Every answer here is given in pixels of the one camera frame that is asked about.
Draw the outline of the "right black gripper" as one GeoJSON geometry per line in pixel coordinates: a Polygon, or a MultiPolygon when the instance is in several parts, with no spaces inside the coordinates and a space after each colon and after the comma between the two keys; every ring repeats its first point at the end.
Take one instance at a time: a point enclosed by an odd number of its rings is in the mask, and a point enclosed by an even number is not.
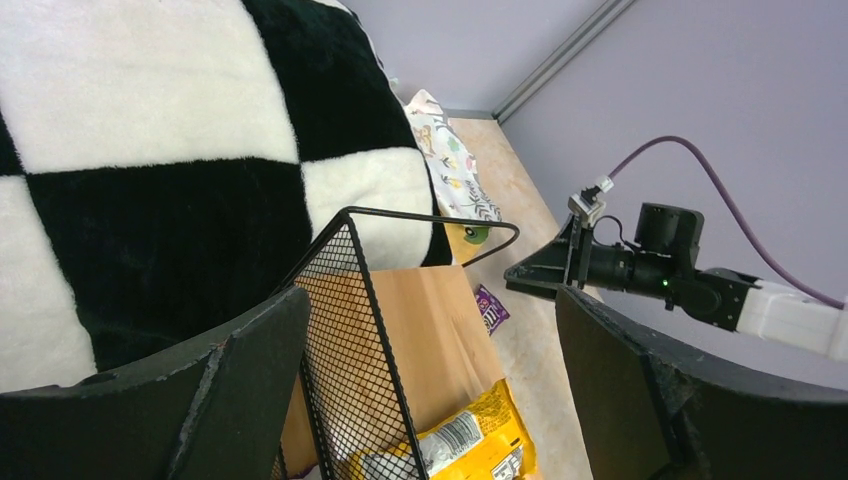
{"type": "Polygon", "coordinates": [[[543,300],[554,300],[564,283],[584,289],[591,263],[594,229],[571,214],[561,232],[562,242],[551,242],[504,272],[506,289],[543,300]]]}

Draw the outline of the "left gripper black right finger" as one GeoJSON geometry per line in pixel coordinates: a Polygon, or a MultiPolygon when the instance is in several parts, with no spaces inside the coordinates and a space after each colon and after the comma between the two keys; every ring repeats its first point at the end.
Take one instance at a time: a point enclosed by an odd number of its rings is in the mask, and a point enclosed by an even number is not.
{"type": "Polygon", "coordinates": [[[753,370],[572,287],[556,323],[597,479],[843,479],[847,394],[753,370]]]}

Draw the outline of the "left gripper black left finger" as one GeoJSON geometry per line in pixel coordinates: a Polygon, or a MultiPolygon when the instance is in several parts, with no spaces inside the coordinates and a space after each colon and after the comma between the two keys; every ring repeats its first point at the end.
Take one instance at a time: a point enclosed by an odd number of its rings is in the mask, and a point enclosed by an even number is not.
{"type": "Polygon", "coordinates": [[[5,479],[268,479],[304,350],[307,293],[71,387],[1,397],[5,479]]]}

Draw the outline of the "purple brown M&M bag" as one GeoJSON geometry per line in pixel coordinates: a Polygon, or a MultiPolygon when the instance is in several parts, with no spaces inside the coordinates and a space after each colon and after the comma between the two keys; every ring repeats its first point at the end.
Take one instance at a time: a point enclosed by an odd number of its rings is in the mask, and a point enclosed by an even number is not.
{"type": "Polygon", "coordinates": [[[510,318],[509,311],[502,302],[484,285],[474,290],[475,301],[489,336],[510,318]]]}

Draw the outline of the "yellow candy bag back side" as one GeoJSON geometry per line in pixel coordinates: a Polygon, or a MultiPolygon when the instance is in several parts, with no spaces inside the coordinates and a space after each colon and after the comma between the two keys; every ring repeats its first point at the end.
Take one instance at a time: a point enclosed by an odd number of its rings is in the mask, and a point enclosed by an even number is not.
{"type": "MultiPolygon", "coordinates": [[[[534,479],[536,446],[505,378],[417,436],[428,479],[534,479]]],[[[416,479],[409,446],[361,449],[343,462],[350,479],[416,479]]]]}

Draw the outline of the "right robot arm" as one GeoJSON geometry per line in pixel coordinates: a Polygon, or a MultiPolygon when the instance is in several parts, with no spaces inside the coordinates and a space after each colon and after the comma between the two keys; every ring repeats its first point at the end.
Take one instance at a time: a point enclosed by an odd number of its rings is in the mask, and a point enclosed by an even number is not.
{"type": "Polygon", "coordinates": [[[552,241],[505,271],[506,286],[544,299],[561,286],[654,298],[725,331],[846,361],[846,310],[731,269],[697,269],[703,224],[697,211],[645,203],[633,241],[602,244],[593,226],[571,216],[552,241]]]}

